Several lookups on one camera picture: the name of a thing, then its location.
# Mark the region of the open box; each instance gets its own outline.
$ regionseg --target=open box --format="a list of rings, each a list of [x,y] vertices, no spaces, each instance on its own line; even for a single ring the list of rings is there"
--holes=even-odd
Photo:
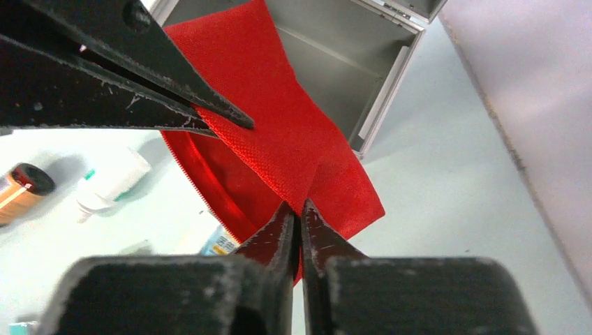
[[[152,12],[167,26],[247,1],[160,0]],[[411,15],[429,23],[446,0],[265,2],[299,83],[363,157],[422,37]]]

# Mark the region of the white bottle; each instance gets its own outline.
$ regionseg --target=white bottle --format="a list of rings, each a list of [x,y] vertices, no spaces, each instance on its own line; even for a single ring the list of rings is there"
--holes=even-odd
[[[132,149],[110,151],[110,161],[97,165],[78,182],[76,222],[83,223],[97,211],[115,206],[117,198],[150,170],[150,164]]]

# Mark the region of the red bag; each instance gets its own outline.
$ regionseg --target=red bag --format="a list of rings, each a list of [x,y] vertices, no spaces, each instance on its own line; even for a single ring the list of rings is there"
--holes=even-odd
[[[201,76],[255,120],[250,131],[197,107],[220,139],[162,132],[232,235],[248,239],[282,200],[300,214],[311,198],[346,239],[384,215],[347,140],[298,84],[263,0],[166,31]]]

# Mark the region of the brown bottle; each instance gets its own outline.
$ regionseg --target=brown bottle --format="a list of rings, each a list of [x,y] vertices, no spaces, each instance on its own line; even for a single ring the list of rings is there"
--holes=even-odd
[[[0,177],[0,226],[8,225],[25,214],[56,185],[43,170],[28,163],[20,163]]]

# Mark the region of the scratch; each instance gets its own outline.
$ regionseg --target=scratch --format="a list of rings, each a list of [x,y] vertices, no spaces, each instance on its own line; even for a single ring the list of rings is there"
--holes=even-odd
[[[133,98],[131,99],[130,104],[128,105],[128,107],[126,107],[126,109],[128,109],[129,107],[131,107],[136,101],[138,101],[140,99],[139,96],[133,96]]]

